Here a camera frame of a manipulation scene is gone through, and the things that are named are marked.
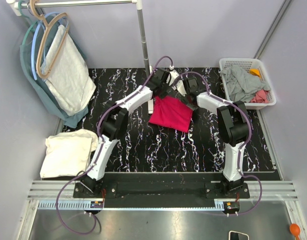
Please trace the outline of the pink red t shirt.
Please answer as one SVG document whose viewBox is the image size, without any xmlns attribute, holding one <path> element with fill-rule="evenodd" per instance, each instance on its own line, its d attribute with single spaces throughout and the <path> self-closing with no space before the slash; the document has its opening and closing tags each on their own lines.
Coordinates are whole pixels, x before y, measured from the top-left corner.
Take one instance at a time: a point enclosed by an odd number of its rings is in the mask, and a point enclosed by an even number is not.
<svg viewBox="0 0 307 240">
<path fill-rule="evenodd" d="M 166 96 L 155 97 L 153 113 L 149 119 L 150 124 L 174 129 L 183 133 L 189 132 L 193 110 L 179 99 Z"/>
</svg>

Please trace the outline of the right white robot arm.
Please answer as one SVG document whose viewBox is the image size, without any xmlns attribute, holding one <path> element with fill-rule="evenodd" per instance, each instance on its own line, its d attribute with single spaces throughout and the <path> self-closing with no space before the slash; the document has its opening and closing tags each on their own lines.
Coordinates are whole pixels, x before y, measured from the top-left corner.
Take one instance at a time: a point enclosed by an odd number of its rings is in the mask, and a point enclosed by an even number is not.
<svg viewBox="0 0 307 240">
<path fill-rule="evenodd" d="M 181 101 L 191 109 L 206 109 L 217 116 L 218 131 L 225 143 L 225 165 L 219 189 L 224 195 L 235 194 L 243 187 L 243 157 L 252 135 L 247 109 L 242 101 L 228 101 L 199 88 L 194 77 L 174 81 Z"/>
</svg>

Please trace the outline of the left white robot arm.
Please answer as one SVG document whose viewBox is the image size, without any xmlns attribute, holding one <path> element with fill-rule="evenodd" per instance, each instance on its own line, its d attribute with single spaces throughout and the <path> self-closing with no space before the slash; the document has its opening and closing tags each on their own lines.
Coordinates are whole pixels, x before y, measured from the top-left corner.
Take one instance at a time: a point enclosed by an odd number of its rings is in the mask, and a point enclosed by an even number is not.
<svg viewBox="0 0 307 240">
<path fill-rule="evenodd" d="M 172 84 L 178 76 L 173 65 L 167 69 L 154 69 L 145 83 L 139 85 L 131 94 L 107 103 L 107 110 L 100 117 L 97 126 L 98 146 L 86 173 L 80 179 L 80 184 L 86 190 L 95 192 L 103 179 L 113 148 L 127 132 L 129 115 L 153 97 L 163 98 L 175 90 L 176 87 L 172 87 Z"/>
</svg>

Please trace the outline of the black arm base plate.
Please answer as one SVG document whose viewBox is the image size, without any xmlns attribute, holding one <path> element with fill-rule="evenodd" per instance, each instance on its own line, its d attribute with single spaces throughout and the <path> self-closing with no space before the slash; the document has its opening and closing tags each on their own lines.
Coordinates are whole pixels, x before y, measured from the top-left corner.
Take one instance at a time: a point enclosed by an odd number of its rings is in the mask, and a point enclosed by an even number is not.
<svg viewBox="0 0 307 240">
<path fill-rule="evenodd" d="M 247 200 L 249 187 L 243 184 L 234 194 L 219 189 L 221 173 L 111 173 L 97 185 L 95 192 L 76 182 L 74 198 L 104 197 L 106 208 L 171 209 L 215 207 L 215 200 Z"/>
</svg>

